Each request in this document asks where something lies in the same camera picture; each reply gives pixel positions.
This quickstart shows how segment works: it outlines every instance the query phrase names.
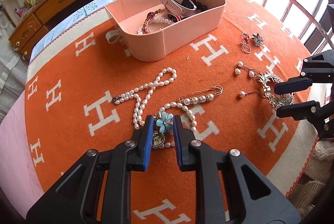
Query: pink fabric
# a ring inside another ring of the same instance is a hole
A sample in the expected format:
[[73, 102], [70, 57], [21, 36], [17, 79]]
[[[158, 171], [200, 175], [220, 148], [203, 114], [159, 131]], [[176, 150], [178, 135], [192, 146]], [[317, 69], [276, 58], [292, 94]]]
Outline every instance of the pink fabric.
[[0, 187], [24, 218], [44, 194], [29, 148], [23, 92], [0, 125]]

